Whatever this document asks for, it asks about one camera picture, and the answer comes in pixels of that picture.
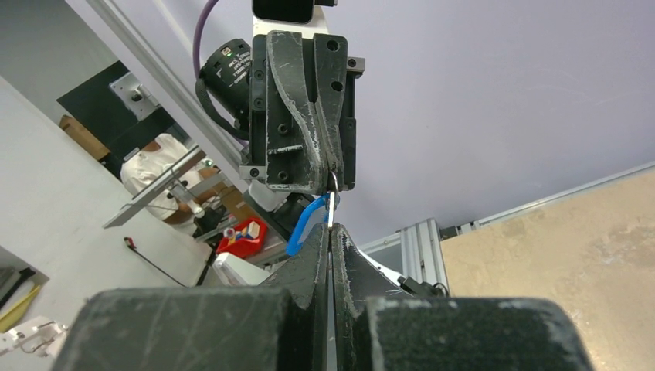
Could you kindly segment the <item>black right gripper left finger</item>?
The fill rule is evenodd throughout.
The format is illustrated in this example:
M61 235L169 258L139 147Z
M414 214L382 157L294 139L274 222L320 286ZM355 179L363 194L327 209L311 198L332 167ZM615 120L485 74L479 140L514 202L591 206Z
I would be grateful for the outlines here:
M257 286L103 291L81 309L56 370L323 370L328 227Z

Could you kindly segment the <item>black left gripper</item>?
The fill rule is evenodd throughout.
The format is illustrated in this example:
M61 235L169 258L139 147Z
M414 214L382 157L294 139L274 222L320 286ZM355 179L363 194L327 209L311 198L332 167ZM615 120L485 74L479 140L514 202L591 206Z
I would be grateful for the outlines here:
M320 195L333 172L339 192L353 189L355 83L365 59L350 55L342 36L281 30L256 36L252 52L242 174L273 191Z

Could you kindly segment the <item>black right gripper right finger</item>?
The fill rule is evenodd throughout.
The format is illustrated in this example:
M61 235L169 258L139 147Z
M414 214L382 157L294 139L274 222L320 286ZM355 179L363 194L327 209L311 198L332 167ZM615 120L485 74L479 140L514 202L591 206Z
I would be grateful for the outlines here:
M339 370L591 370L563 309L543 298L410 294L341 224L331 231Z

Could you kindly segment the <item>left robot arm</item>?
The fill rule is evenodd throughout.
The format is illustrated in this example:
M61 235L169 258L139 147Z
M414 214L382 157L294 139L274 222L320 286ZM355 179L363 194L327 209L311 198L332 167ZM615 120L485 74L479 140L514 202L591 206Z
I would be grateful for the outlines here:
M356 184L355 84L365 60L328 30L327 1L254 1L253 38L194 59L211 120L246 143L239 175L285 199Z

